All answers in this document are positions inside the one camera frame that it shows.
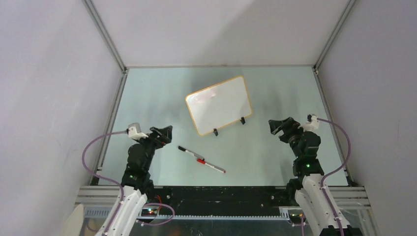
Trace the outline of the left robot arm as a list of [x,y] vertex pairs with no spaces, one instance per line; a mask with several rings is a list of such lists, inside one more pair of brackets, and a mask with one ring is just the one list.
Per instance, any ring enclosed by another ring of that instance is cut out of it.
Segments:
[[146,134],[141,131],[138,123],[133,123],[125,131],[117,132],[127,134],[136,143],[128,149],[117,201],[96,233],[97,236],[129,235],[143,207],[155,200],[154,184],[149,170],[155,151],[171,143],[173,127],[151,127],[149,130]]

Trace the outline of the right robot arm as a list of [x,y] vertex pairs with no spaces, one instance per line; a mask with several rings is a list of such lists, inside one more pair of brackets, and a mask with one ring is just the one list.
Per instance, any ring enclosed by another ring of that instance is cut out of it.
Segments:
[[349,157],[332,172],[324,173],[317,158],[321,138],[315,131],[320,122],[340,128],[340,125],[313,114],[307,116],[305,124],[300,124],[292,117],[268,121],[271,134],[282,132],[279,140],[288,144],[295,155],[295,177],[286,185],[286,199],[291,205],[299,205],[302,209],[302,234],[305,233],[304,223],[307,222],[315,236],[361,236],[361,229],[351,226],[326,184],[328,177],[344,169]]

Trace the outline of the black whiteboard marker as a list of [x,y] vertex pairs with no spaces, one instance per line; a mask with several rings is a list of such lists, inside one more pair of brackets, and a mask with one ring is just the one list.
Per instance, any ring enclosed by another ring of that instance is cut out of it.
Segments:
[[199,154],[197,154],[195,152],[192,152],[192,151],[190,151],[190,150],[188,150],[188,149],[186,149],[186,148],[184,148],[182,146],[178,146],[178,149],[181,150],[181,151],[183,151],[183,152],[186,152],[186,153],[188,153],[188,154],[190,154],[192,156],[194,156],[197,159],[201,159],[203,161],[205,160],[201,155],[199,155]]

